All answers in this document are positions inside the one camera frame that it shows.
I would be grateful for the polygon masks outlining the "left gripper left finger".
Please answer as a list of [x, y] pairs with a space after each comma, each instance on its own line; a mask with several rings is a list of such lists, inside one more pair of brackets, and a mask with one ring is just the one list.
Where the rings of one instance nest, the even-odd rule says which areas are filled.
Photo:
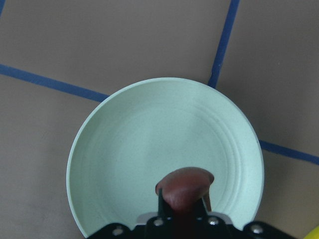
[[148, 219], [146, 223], [147, 239], [172, 239], [173, 238], [173, 212], [164, 200], [162, 188], [158, 194], [158, 212]]

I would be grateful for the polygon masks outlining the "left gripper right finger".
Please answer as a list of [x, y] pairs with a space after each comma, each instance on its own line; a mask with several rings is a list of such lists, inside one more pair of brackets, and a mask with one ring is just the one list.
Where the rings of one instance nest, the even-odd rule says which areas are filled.
[[219, 212], [209, 212], [203, 198], [199, 199], [194, 207], [195, 226], [193, 233], [195, 239], [230, 239], [228, 228], [232, 225], [231, 219]]

